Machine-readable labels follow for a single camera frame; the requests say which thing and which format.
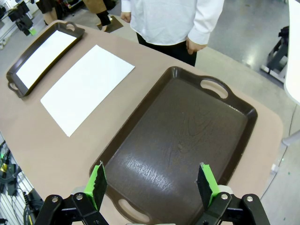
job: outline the sheet of paper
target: sheet of paper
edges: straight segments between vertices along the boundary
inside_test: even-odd
[[[55,58],[62,53],[75,37],[55,31],[21,66],[16,73],[20,80],[29,89],[41,73]]]
[[[53,85],[41,103],[70,137],[133,68],[96,45]]]

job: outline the white shirt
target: white shirt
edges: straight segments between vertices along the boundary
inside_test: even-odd
[[[131,12],[131,28],[148,43],[175,45],[187,37],[208,43],[224,0],[122,0],[122,12]]]

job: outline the gray concrete floor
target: gray concrete floor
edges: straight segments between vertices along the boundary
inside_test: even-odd
[[[113,14],[120,14],[118,5]],[[98,29],[98,18],[81,9],[68,21]],[[129,25],[113,34],[137,42],[135,33]],[[44,27],[39,21],[38,27]],[[284,124],[284,136],[300,128],[300,110],[286,95],[282,85],[274,82],[259,71],[270,49],[277,42],[279,30],[288,25],[288,8],[277,0],[225,0],[224,10],[219,23],[211,35],[209,47],[197,56],[196,67],[223,80],[261,102],[276,112]],[[24,51],[25,43],[34,37],[26,37],[16,32],[4,50],[0,51],[0,75],[5,75],[12,61]],[[262,203],[272,225],[299,224],[300,214],[300,143],[291,145],[285,152],[280,149],[279,172],[262,198]]]

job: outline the black pants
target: black pants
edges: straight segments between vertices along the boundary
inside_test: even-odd
[[[157,50],[166,55],[172,56],[178,60],[186,62],[189,65],[195,66],[197,53],[193,53],[192,55],[188,54],[186,42],[181,42],[176,45],[153,45],[144,40],[141,35],[137,33],[137,39],[141,45],[147,46],[154,50]]]
[[[102,13],[97,13],[96,15],[99,17],[102,26],[106,26],[106,25],[109,25],[111,23],[111,21],[109,20],[107,11],[104,11]]]

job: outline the small brown tray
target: small brown tray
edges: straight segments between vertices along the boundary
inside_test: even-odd
[[[220,85],[227,98],[202,87]],[[202,202],[195,180],[199,163],[209,164],[226,185],[257,119],[250,104],[222,81],[169,68],[131,114],[91,168],[103,161],[106,194],[135,223],[195,224]],[[147,215],[145,222],[121,207],[125,199]]]
[[[28,89],[25,84],[21,81],[21,79],[16,74],[21,66],[28,60],[28,58],[55,32],[61,31],[68,35],[75,37],[76,39],[65,48],[63,52],[61,52],[50,64],[49,66],[40,74],[37,80],[33,83],[33,85]],[[66,54],[82,37],[84,34],[84,29],[77,27],[72,22],[57,22],[53,24],[50,28],[48,28],[41,36],[39,36],[35,42],[29,46],[26,51],[20,56],[20,58],[16,61],[16,63],[9,69],[7,72],[6,78],[8,80],[8,88],[11,89],[19,98],[23,98],[24,96],[30,94],[30,92],[35,88],[38,82],[46,75],[46,73],[62,58],[64,54]]]

